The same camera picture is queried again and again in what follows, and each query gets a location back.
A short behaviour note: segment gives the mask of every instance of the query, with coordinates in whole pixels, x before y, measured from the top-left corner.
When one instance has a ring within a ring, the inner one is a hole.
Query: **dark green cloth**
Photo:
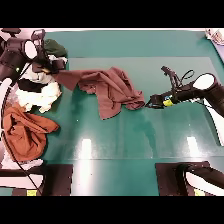
[[[54,55],[55,57],[66,57],[67,51],[66,49],[57,43],[57,41],[52,39],[47,39],[44,41],[44,48],[49,55]]]

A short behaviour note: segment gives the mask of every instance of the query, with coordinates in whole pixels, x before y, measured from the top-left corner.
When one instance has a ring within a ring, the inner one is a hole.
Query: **white wall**
[[[190,31],[205,30],[205,28],[21,28],[21,33],[17,35],[17,37],[30,38],[32,32],[38,29],[45,29],[46,32],[85,31],[85,30],[190,30]],[[1,31],[0,36],[2,36],[5,40],[9,38],[9,34],[2,33]]]

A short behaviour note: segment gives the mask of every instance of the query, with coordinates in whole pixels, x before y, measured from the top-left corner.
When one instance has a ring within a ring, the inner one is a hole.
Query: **orange-brown cloth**
[[[25,109],[15,103],[9,107],[3,118],[7,142],[19,162],[40,157],[46,145],[46,135],[56,131],[59,125],[54,121],[35,114],[24,113]],[[8,153],[11,151],[3,138]]]
[[[127,73],[115,67],[108,70],[63,70],[54,78],[70,90],[74,90],[78,84],[81,90],[95,93],[102,120],[117,115],[122,104],[126,104],[129,110],[137,110],[145,105],[142,91],[135,90]]]

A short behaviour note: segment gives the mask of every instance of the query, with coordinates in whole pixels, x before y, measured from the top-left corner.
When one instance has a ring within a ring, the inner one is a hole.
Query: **green table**
[[[146,101],[170,89],[160,70],[164,63],[180,76],[193,68],[196,76],[212,72],[224,81],[222,61],[203,32],[56,32],[47,38],[68,49],[71,70],[111,65],[125,69]],[[184,103],[163,111],[123,107],[116,117],[101,121],[95,95],[62,91],[44,114],[61,129],[48,135],[43,159],[74,164],[72,195],[158,195],[156,162],[208,160],[224,172],[224,149],[203,106]],[[196,151],[189,138],[195,138]]]

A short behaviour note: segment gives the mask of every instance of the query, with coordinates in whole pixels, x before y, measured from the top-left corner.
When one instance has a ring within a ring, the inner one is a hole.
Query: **yellow sticker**
[[[166,107],[173,106],[173,103],[172,103],[171,100],[165,100],[165,101],[163,101],[163,104],[164,104]]]
[[[27,190],[27,196],[37,196],[37,190]]]
[[[201,191],[199,189],[194,189],[194,194],[195,196],[205,196],[205,192],[204,191]]]

